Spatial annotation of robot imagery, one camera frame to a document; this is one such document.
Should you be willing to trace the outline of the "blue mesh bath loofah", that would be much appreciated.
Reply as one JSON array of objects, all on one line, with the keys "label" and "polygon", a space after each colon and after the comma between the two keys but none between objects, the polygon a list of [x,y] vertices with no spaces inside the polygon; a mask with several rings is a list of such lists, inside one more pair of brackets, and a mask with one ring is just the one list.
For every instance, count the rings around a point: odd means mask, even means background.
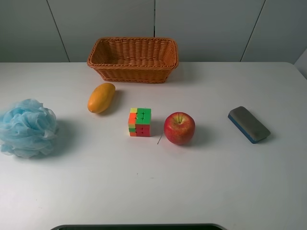
[{"label": "blue mesh bath loofah", "polygon": [[54,150],[57,128],[56,115],[39,101],[17,102],[0,113],[0,151],[22,158],[48,155]]}]

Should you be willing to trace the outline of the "grey blue whiteboard eraser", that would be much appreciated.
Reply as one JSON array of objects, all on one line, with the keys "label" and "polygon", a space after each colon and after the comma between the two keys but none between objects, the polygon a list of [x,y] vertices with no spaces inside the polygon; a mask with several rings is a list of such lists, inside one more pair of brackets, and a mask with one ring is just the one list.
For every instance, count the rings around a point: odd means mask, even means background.
[{"label": "grey blue whiteboard eraser", "polygon": [[257,144],[271,134],[268,128],[243,106],[231,110],[228,118],[252,144]]}]

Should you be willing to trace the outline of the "colourful puzzle cube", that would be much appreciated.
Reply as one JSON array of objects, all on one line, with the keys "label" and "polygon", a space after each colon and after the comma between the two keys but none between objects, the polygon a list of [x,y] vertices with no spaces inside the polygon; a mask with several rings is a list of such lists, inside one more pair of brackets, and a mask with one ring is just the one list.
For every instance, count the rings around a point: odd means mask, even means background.
[{"label": "colourful puzzle cube", "polygon": [[131,137],[151,136],[151,116],[150,108],[131,108],[128,119],[128,130]]}]

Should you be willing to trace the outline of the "yellow mango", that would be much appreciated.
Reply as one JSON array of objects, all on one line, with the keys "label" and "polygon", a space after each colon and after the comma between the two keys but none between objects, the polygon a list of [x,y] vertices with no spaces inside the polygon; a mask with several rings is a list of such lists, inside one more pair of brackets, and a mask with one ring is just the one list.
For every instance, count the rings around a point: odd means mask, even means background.
[{"label": "yellow mango", "polygon": [[99,114],[105,111],[111,104],[116,87],[111,83],[103,83],[92,92],[87,108],[91,113]]}]

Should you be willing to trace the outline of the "red apple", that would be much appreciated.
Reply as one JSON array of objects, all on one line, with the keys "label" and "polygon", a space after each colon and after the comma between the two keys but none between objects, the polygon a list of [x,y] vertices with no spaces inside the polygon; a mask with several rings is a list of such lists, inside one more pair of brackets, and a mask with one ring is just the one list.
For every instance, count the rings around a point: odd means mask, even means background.
[{"label": "red apple", "polygon": [[186,145],[194,136],[195,127],[195,121],[190,115],[184,112],[175,112],[166,118],[164,134],[171,143]]}]

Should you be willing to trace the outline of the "orange wicker basket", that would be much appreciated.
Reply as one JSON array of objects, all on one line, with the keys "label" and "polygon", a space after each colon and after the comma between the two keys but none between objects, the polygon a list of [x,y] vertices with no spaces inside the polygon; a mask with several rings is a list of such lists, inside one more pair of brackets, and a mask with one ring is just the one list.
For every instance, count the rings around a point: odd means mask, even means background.
[{"label": "orange wicker basket", "polygon": [[179,63],[175,40],[159,37],[103,37],[87,65],[105,81],[159,84]]}]

